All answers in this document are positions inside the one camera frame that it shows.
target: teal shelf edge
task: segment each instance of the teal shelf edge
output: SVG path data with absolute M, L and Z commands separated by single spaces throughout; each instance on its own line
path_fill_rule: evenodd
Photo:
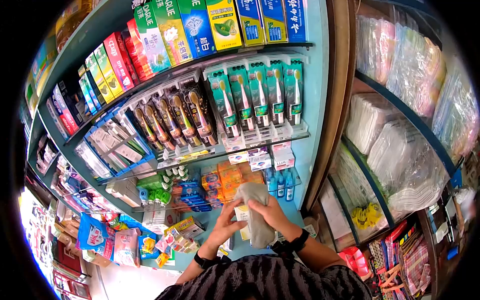
M 388 199 L 387 195 L 380 189 L 380 184 L 378 183 L 378 180 L 374 178 L 374 175 L 370 171 L 370 168 L 368 167 L 366 160 L 364 156 L 360 153 L 360 151 L 355 147 L 355 145 L 344 135 L 342 135 L 342 142 L 343 144 L 347 147 L 348 151 L 350 151 L 350 154 L 352 154 L 353 158 L 359 165 L 361 171 L 363 172 L 363 175 L 368 180 L 368 183 L 370 184 L 373 192 L 375 193 L 375 196 L 377 197 L 378 203 L 380 203 L 380 207 L 382 208 L 385 217 L 387 218 L 388 226 L 390 228 L 395 227 L 395 221 L 393 220 L 392 214 L 390 213 L 390 210 L 388 209 Z

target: blue toothpaste box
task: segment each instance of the blue toothpaste box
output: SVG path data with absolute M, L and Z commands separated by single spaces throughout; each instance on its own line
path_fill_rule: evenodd
M 287 32 L 290 42 L 307 41 L 304 0 L 283 0 L 287 13 Z
M 193 58 L 216 52 L 205 0 L 177 0 Z

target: gray cloth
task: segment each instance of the gray cloth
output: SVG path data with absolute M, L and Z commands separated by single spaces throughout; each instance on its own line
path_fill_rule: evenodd
M 248 206 L 249 199 L 255 199 L 263 205 L 268 205 L 267 186 L 255 182 L 242 183 L 233 200 L 239 198 L 243 199 L 246 206 Z M 248 228 L 252 234 L 252 247 L 263 249 L 275 239 L 275 230 L 265 222 L 261 214 L 251 208 L 248 208 L 248 213 L 250 215 Z

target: small bottle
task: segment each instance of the small bottle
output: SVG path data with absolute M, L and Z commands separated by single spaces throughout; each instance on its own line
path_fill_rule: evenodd
M 293 192 L 295 187 L 293 186 L 293 178 L 292 178 L 292 173 L 287 174 L 287 179 L 285 180 L 285 183 L 287 184 L 287 196 L 285 198 L 285 201 L 290 202 L 293 200 Z
M 272 177 L 270 180 L 270 184 L 268 185 L 268 190 L 270 191 L 269 194 L 276 198 L 276 178 Z
M 283 179 L 283 176 L 282 174 L 280 174 L 280 172 L 277 172 L 276 173 L 276 181 L 277 181 L 277 195 L 278 195 L 278 198 L 280 199 L 283 199 L 283 197 L 285 196 L 285 180 Z

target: product label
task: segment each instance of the product label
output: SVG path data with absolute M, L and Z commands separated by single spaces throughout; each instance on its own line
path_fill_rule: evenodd
M 268 42 L 287 42 L 282 0 L 261 0 L 265 35 Z
M 206 0 L 206 4 L 216 49 L 242 46 L 232 0 Z
M 279 114 L 283 112 L 283 102 L 273 104 L 273 113 Z
M 252 108 L 241 109 L 239 113 L 240 113 L 240 119 L 242 120 L 250 119 L 252 117 Z
M 301 114 L 301 105 L 302 103 L 290 105 L 290 114 L 291 115 Z
M 225 125 L 227 127 L 237 125 L 237 118 L 235 117 L 235 115 L 223 117 L 223 121 L 225 122 Z
M 255 106 L 255 116 L 262 117 L 268 115 L 268 105 Z

